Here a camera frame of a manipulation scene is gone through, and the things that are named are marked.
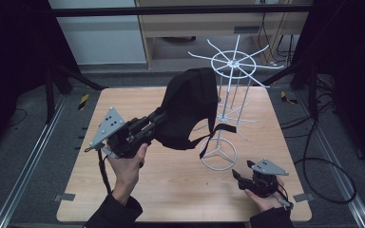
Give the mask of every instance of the human hand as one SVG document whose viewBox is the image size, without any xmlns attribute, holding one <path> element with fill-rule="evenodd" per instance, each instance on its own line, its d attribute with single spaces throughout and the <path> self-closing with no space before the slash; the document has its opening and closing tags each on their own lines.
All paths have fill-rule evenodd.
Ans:
<svg viewBox="0 0 365 228">
<path fill-rule="evenodd" d="M 277 177 L 277 180 L 280 185 L 279 190 L 280 192 L 282 192 L 283 189 L 281 186 L 283 186 L 284 183 L 279 177 Z M 267 211 L 274 207 L 279 208 L 283 206 L 277 199 L 281 198 L 281 195 L 279 193 L 274 193 L 273 196 L 270 196 L 268 198 L 261 198 L 249 189 L 244 189 L 244 193 L 258 206 L 261 212 Z"/>
<path fill-rule="evenodd" d="M 132 159 L 107 158 L 114 170 L 117 180 L 112 191 L 112 196 L 122 205 L 126 205 L 136 183 L 139 180 L 139 170 L 144 163 L 148 144 L 143 143 Z"/>
</svg>

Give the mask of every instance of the gray floor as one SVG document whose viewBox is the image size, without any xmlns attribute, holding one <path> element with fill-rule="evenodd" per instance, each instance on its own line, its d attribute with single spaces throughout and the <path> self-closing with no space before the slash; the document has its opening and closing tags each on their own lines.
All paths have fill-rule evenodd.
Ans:
<svg viewBox="0 0 365 228">
<path fill-rule="evenodd" d="M 101 74 L 90 72 L 86 76 L 103 86 L 165 86 L 168 80 L 178 72 L 193 67 L 209 67 L 207 60 L 193 61 L 186 56 L 187 51 L 202 56 L 213 56 L 215 50 L 208 46 L 207 39 L 220 49 L 228 50 L 234 48 L 237 37 L 197 37 L 196 41 L 190 43 L 170 43 L 159 39 L 156 42 L 157 49 L 154 52 L 151 69 L 119 70 Z M 259 49 L 248 37 L 241 37 L 241 39 L 241 51 L 251 53 Z M 257 71 L 254 77 L 264 80 L 272 76 L 274 72 L 274 70 L 264 69 Z M 290 79 L 290 76 L 287 76 L 268 89 L 282 127 L 308 115 L 305 103 L 307 88 L 291 91 L 288 87 Z M 64 102 L 62 114 L 49 134 L 47 144 L 43 146 L 41 157 L 37 159 L 36 166 L 32 169 L 33 174 L 21 198 L 15 202 L 16 209 L 10 214 L 10 226 L 80 226 L 80 224 L 59 222 L 56 219 L 59 202 L 52 199 L 56 194 L 63 194 L 65 191 L 100 91 L 95 91 L 73 80 L 71 82 L 74 89 L 70 95 L 59 95 L 56 92 L 56 103 Z M 281 91 L 286 92 L 287 98 L 297 100 L 299 103 L 284 102 L 281 99 Z M 83 110 L 78 110 L 80 100 L 85 94 L 89 95 L 86 106 Z M 323 106 L 329 102 L 331 102 L 329 96 L 323 96 L 320 98 L 319 105 Z M 0 138 L 0 209 L 28 162 L 29 155 L 35 150 L 34 146 L 38 143 L 40 134 L 45 130 L 47 114 L 44 87 L 37 87 L 22 95 L 18 99 L 17 107 L 18 110 L 13 115 L 10 126 Z M 304 155 L 307 137 L 303 135 L 309 133 L 311 126 L 312 121 L 306 121 L 282 130 L 294 162 Z M 330 106 L 320 113 L 317 130 L 308 143 L 307 157 L 324 158 L 340 165 L 355 182 L 357 196 L 354 201 L 347 204 L 332 203 L 323 199 L 323 197 L 333 200 L 348 199 L 353 193 L 353 189 L 349 188 L 348 179 L 325 162 L 306 162 L 307 178 L 322 195 L 321 197 L 311 190 L 301 163 L 297 164 L 296 168 L 305 192 L 313 193 L 316 199 L 309 202 L 313 213 L 312 219 L 296 223 L 296 227 L 365 227 L 365 223 L 363 224 L 365 222 L 365 161 L 357 157 L 355 145 L 335 113 L 335 107 Z M 176 224 L 163 224 L 163 226 L 181 227 Z M 206 227 L 221 227 L 221 225 L 208 224 Z"/>
</svg>

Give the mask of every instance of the wooden table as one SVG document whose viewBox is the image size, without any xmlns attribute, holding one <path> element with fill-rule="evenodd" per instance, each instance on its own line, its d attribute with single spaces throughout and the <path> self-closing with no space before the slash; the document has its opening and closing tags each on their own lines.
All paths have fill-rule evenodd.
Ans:
<svg viewBox="0 0 365 228">
<path fill-rule="evenodd" d="M 236 101 L 242 101 L 244 92 L 245 87 L 238 89 Z M 57 214 L 60 221 L 88 220 L 106 196 L 97 152 L 85 153 L 84 150 L 88 148 L 108 109 L 114 106 L 125 121 L 142 118 L 160 106 L 164 93 L 165 87 L 108 88 L 102 91 L 67 185 L 66 193 L 76 196 L 73 201 L 61 202 Z M 303 193 L 303 189 L 266 89 L 250 87 L 247 101 L 249 104 L 243 109 L 241 118 L 255 122 L 240 123 L 238 131 L 243 137 L 240 134 L 222 133 L 222 137 L 229 140 L 238 151 L 237 163 L 233 168 L 242 176 L 251 178 L 252 170 L 247 167 L 246 161 L 259 162 L 267 158 L 289 171 L 289 176 L 281 176 L 281 179 L 289 200 L 295 202 L 293 195 Z M 197 124 L 190 139 L 208 133 L 207 127 L 202 126 L 206 126 L 206 121 Z M 201 145 L 200 142 L 195 149 L 180 151 L 163 147 L 155 140 L 152 142 L 146 153 L 140 180 L 132 193 L 144 208 L 137 221 L 246 222 L 259 212 L 255 203 L 238 188 L 231 168 L 215 171 L 204 165 L 199 158 Z M 221 146 L 226 153 L 233 151 L 223 143 Z M 214 147 L 215 144 L 210 143 L 208 151 Z M 206 161 L 215 167 L 227 164 L 220 156 L 213 156 Z M 113 185 L 115 175 L 109 164 L 107 173 Z M 306 221 L 310 218 L 308 202 L 295 203 L 291 219 Z"/>
</svg>

